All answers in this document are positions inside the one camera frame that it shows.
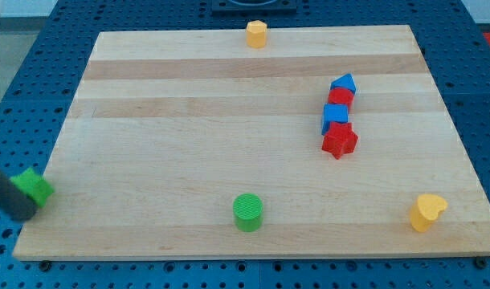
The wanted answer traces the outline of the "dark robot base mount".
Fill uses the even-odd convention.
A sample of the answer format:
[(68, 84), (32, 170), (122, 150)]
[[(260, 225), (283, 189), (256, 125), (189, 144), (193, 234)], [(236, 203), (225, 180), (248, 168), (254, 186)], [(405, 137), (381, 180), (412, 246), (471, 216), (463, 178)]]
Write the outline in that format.
[(232, 13), (296, 12), (297, 0), (211, 0), (213, 15)]

